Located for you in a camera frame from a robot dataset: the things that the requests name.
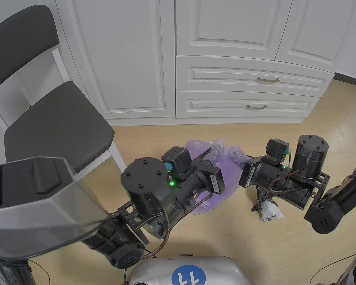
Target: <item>drawer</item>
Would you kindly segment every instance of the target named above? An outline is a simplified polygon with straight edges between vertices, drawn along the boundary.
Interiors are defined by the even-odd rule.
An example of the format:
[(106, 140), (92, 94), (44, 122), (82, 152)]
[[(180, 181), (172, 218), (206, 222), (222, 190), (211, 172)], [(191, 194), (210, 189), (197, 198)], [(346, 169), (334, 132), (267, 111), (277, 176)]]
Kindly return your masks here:
[(272, 60), (176, 57), (177, 91), (263, 92), (322, 97), (333, 77), (330, 72)]
[(307, 117), (318, 97), (256, 92), (176, 92), (176, 116)]

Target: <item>purple plastic bag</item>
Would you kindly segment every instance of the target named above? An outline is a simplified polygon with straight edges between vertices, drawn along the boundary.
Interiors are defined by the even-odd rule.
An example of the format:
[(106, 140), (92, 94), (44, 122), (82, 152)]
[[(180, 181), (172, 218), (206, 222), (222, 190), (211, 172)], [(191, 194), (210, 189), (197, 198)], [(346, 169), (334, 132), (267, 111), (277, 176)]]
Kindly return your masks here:
[[(212, 210), (230, 197), (239, 187), (242, 170), (245, 163), (250, 158), (244, 154), (239, 146), (225, 146), (225, 140), (214, 140), (211, 143), (199, 140), (189, 140), (186, 142), (186, 148), (189, 150), (191, 159), (196, 158), (206, 149), (211, 147), (211, 151), (205, 159), (210, 160), (214, 167), (220, 168), (223, 175), (225, 190), (222, 194), (214, 194), (208, 201), (205, 201), (190, 214), (198, 214)], [(208, 196), (203, 192), (197, 199), (197, 203)]]

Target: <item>black baseboard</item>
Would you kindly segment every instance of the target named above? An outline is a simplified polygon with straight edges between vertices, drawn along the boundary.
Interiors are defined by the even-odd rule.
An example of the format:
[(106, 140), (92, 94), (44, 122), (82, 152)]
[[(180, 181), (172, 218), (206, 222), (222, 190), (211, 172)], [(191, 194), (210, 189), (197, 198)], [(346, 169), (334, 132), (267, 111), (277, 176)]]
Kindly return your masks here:
[(335, 73), (334, 79), (356, 85), (356, 78), (352, 78), (344, 74)]

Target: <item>camera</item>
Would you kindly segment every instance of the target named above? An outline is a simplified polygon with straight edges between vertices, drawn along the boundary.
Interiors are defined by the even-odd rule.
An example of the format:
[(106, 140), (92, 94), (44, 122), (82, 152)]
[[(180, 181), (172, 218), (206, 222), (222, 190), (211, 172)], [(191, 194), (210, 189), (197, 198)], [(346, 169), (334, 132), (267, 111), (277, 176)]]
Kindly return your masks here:
[[(256, 185), (271, 197), (282, 198), (303, 210), (311, 197), (315, 204), (319, 201), (330, 179), (322, 172), (328, 143), (316, 135), (300, 136), (292, 167), (289, 146), (279, 139), (269, 140), (265, 156), (247, 161), (239, 184), (244, 188)], [(282, 164), (286, 156), (289, 166)]]
[(143, 227), (161, 239), (166, 235), (166, 217), (171, 230), (194, 209), (200, 193), (221, 194), (223, 176), (205, 159), (209, 151), (192, 160), (187, 148), (175, 146), (161, 160), (144, 157), (130, 164), (121, 175), (121, 184), (131, 200), (119, 208), (127, 224), (134, 231)]

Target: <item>chair seat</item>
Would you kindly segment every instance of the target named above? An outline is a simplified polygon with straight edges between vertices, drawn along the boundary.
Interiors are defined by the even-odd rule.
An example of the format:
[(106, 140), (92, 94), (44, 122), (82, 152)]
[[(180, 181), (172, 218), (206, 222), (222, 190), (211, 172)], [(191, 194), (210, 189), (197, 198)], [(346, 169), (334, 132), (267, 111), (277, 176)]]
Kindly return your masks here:
[(114, 131), (79, 88), (68, 81), (23, 113), (5, 131), (7, 162), (64, 157), (80, 172), (108, 150)]

